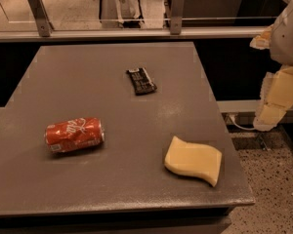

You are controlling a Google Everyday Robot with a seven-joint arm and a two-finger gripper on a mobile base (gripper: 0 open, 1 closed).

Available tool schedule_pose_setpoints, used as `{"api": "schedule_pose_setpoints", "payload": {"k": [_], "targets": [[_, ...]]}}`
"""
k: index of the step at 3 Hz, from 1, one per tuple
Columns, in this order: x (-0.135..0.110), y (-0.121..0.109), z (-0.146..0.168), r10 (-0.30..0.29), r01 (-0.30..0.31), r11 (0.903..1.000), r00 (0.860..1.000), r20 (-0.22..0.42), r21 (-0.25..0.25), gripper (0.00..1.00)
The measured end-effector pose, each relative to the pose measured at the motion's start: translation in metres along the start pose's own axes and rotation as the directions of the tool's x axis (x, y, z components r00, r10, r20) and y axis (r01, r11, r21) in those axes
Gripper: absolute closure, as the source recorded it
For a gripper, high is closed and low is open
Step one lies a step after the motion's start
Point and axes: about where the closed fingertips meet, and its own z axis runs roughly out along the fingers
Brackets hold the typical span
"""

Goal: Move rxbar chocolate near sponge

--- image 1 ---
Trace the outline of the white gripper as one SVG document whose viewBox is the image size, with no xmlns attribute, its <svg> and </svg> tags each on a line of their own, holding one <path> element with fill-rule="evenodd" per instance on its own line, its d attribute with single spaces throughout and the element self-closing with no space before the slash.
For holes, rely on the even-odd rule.
<svg viewBox="0 0 293 234">
<path fill-rule="evenodd" d="M 293 106 L 293 0 L 277 17 L 273 26 L 268 26 L 251 40 L 250 47 L 258 50 L 270 48 L 271 58 L 286 64 L 276 73 L 267 72 L 262 83 L 253 126 L 258 131 L 267 132 Z"/>
</svg>

